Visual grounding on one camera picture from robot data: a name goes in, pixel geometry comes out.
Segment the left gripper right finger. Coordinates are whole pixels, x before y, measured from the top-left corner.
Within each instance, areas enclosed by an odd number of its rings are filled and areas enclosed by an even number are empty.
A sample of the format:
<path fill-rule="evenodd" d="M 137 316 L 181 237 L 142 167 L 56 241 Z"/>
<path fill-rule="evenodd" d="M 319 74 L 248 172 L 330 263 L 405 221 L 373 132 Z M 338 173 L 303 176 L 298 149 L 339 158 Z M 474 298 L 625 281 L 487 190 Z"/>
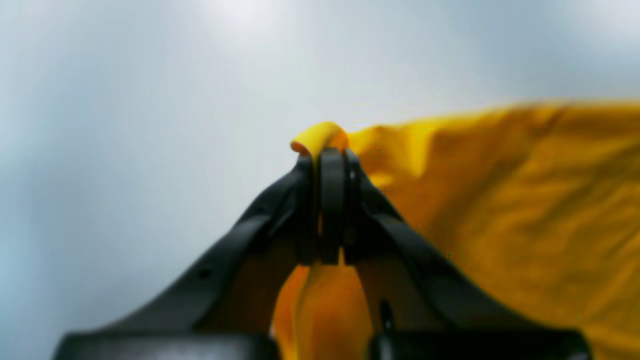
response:
<path fill-rule="evenodd" d="M 591 360 L 576 330 L 542 326 L 487 294 L 405 221 L 350 149 L 318 157 L 318 257 L 355 270 L 370 360 Z"/>

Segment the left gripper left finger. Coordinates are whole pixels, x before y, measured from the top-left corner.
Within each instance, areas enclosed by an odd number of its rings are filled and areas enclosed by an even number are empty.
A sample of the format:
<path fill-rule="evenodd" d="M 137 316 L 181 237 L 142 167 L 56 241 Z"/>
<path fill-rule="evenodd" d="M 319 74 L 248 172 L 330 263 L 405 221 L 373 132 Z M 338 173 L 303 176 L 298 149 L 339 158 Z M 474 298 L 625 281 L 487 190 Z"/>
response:
<path fill-rule="evenodd" d="M 279 293 L 314 258 L 313 181 L 313 158 L 299 156 L 160 295 L 103 328 L 67 334 L 54 359 L 279 360 L 270 337 Z"/>

